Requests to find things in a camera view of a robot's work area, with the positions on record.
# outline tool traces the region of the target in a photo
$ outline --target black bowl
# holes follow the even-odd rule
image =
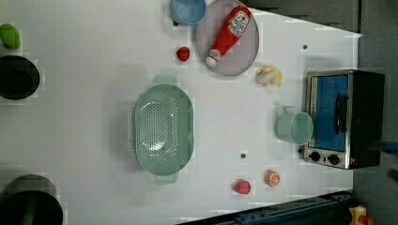
[[[41,191],[23,191],[0,203],[0,224],[22,225],[26,216],[31,225],[62,225],[64,213],[58,200]]]
[[[28,59],[7,55],[0,57],[0,96],[7,99],[28,98],[38,90],[40,76]]]

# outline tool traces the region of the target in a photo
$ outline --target small red object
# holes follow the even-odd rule
[[[182,62],[186,62],[190,58],[190,49],[188,47],[181,47],[177,52],[176,56]]]
[[[250,192],[250,183],[245,180],[241,180],[235,184],[235,191],[239,194],[249,194]]]

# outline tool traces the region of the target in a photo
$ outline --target oven window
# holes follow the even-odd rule
[[[314,142],[311,147],[338,152],[345,150],[345,132],[337,134],[335,110],[338,96],[347,95],[347,75],[317,77]]]

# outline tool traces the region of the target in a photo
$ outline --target blue bowl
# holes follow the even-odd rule
[[[206,16],[205,0],[171,0],[170,12],[173,20],[181,25],[196,25]]]

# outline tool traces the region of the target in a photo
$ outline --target ketchup bottle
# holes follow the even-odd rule
[[[252,14],[244,6],[234,7],[226,17],[217,39],[211,47],[210,53],[206,58],[206,63],[214,67],[217,62],[231,49],[246,30]]]

